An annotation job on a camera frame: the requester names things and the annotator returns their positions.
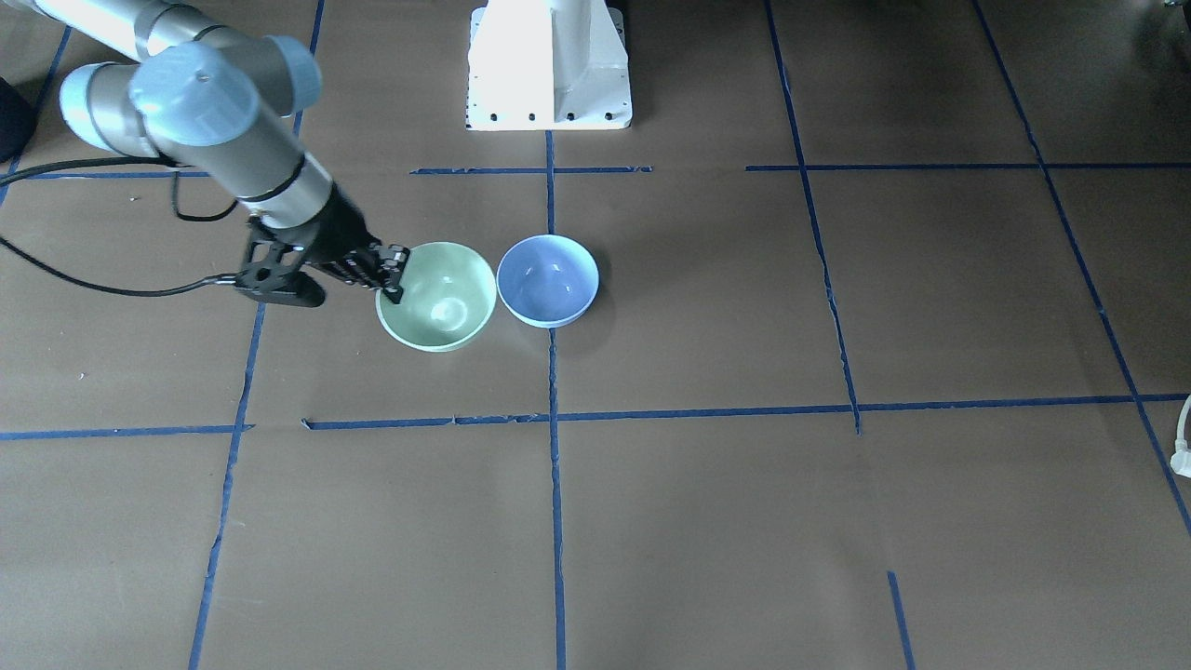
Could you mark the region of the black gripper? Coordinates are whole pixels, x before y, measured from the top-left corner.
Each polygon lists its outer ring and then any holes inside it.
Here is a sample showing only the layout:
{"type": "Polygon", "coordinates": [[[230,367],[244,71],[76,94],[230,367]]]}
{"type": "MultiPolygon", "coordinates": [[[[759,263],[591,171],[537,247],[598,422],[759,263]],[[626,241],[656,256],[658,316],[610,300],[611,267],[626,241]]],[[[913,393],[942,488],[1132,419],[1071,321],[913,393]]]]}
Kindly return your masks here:
{"type": "Polygon", "coordinates": [[[364,221],[363,213],[339,186],[333,186],[328,203],[301,226],[305,262],[343,283],[376,289],[379,301],[399,305],[404,298],[400,278],[409,267],[411,250],[400,245],[382,246],[364,221]]]}

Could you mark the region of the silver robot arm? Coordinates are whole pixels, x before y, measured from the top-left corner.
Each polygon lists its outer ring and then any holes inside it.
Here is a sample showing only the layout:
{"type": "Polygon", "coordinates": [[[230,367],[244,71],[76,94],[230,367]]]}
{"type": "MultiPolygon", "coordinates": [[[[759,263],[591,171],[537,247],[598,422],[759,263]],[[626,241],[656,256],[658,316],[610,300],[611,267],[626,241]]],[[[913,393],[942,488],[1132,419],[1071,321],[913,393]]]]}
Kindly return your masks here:
{"type": "Polygon", "coordinates": [[[314,55],[289,35],[243,35],[179,1],[20,1],[127,57],[77,68],[60,109],[112,164],[192,167],[249,212],[237,273],[197,280],[257,302],[316,308],[306,267],[400,302],[409,248],[373,236],[286,119],[322,94],[314,55]]]}

